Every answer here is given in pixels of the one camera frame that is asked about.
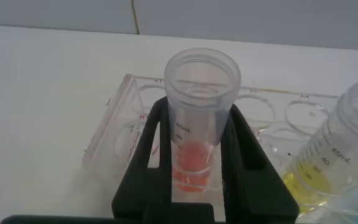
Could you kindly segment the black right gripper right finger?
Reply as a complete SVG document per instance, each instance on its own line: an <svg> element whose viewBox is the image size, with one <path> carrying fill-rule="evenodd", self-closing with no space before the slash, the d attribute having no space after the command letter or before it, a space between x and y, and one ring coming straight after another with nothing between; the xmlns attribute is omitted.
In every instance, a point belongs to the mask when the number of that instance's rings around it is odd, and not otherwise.
<svg viewBox="0 0 358 224"><path fill-rule="evenodd" d="M221 138L227 223L294 223L299 206L239 108L232 105Z"/></svg>

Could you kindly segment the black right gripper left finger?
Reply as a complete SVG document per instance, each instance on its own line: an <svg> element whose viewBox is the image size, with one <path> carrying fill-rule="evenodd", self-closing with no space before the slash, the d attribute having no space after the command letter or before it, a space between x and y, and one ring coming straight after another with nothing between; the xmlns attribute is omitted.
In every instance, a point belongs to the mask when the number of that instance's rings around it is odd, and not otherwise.
<svg viewBox="0 0 358 224"><path fill-rule="evenodd" d="M157 168L148 168L157 126L160 127L160 159ZM156 101L150 111L132 160L112 200L116 220L141 220L148 203L172 201L172 147L168 100Z"/></svg>

